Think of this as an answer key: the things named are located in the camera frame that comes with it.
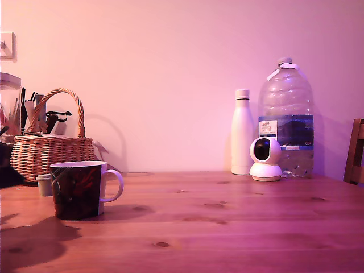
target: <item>wicker basket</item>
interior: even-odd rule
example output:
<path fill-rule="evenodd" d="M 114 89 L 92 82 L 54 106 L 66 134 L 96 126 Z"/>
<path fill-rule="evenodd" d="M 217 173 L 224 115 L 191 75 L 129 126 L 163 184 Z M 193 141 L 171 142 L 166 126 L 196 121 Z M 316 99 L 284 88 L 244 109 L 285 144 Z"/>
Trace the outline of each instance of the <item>wicker basket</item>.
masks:
<path fill-rule="evenodd" d="M 71 90 L 60 88 L 45 95 L 35 108 L 29 131 L 34 130 L 38 114 L 44 104 L 58 93 L 71 95 L 77 103 L 78 138 L 54 135 L 16 136 L 11 153 L 11 165 L 24 176 L 26 182 L 36 182 L 38 175 L 49 173 L 49 166 L 53 163 L 94 160 L 92 139 L 85 137 L 84 107 L 79 97 Z"/>

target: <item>white bottle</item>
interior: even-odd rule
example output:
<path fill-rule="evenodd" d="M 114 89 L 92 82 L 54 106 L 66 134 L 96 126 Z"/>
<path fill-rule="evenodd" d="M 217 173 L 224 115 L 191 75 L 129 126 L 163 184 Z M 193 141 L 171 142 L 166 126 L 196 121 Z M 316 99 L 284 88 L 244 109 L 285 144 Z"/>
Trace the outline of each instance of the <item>white bottle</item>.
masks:
<path fill-rule="evenodd" d="M 253 164 L 250 157 L 250 145 L 254 140 L 253 118 L 249 108 L 249 90 L 236 90 L 235 103 L 231 126 L 231 172 L 235 175 L 248 175 Z"/>

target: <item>camera lens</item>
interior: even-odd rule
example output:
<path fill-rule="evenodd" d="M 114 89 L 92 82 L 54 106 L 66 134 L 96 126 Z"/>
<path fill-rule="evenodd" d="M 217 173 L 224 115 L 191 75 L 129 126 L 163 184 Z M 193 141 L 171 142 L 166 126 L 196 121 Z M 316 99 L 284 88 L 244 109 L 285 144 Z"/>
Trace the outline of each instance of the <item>camera lens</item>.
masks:
<path fill-rule="evenodd" d="M 257 159 L 263 161 L 269 158 L 270 140 L 267 138 L 261 138 L 255 142 L 254 155 Z"/>

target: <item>mug handle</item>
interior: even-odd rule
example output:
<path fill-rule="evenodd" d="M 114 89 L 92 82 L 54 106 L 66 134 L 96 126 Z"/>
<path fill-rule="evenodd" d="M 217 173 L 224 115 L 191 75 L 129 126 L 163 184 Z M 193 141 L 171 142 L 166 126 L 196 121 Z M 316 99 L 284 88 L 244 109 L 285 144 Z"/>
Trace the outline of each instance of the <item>mug handle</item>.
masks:
<path fill-rule="evenodd" d="M 121 174 L 113 169 L 109 169 L 107 171 L 105 171 L 101 177 L 107 173 L 107 172 L 110 172 L 110 173 L 113 173 L 116 175 L 116 177 L 118 178 L 119 180 L 119 191 L 118 193 L 114 196 L 114 197 L 111 197 L 111 198 L 100 198 L 100 202 L 103 202 L 103 203 L 106 203 L 106 202 L 112 202 L 112 201 L 115 201 L 117 198 L 120 197 L 120 195 L 122 194 L 123 190 L 124 190 L 124 181 L 123 181 L 123 177 L 121 176 Z"/>

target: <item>basket handle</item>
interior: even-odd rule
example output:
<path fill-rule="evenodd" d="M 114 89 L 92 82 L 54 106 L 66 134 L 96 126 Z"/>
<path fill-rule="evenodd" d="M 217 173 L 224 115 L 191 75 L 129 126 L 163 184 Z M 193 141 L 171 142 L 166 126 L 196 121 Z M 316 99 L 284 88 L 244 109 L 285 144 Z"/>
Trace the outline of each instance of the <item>basket handle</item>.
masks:
<path fill-rule="evenodd" d="M 40 112 L 40 109 L 46 104 L 46 102 L 55 94 L 58 93 L 67 93 L 72 96 L 72 98 L 75 100 L 78 106 L 78 137 L 84 138 L 85 137 L 85 115 L 84 115 L 84 107 L 82 105 L 82 102 L 78 95 L 75 94 L 75 92 L 67 89 L 67 88 L 57 88 L 53 91 L 50 91 L 48 94 L 46 94 L 38 103 L 38 105 L 35 107 L 35 112 L 33 116 L 33 120 L 30 123 L 29 131 L 32 132 L 35 126 L 36 121 L 38 120 L 38 115 Z"/>

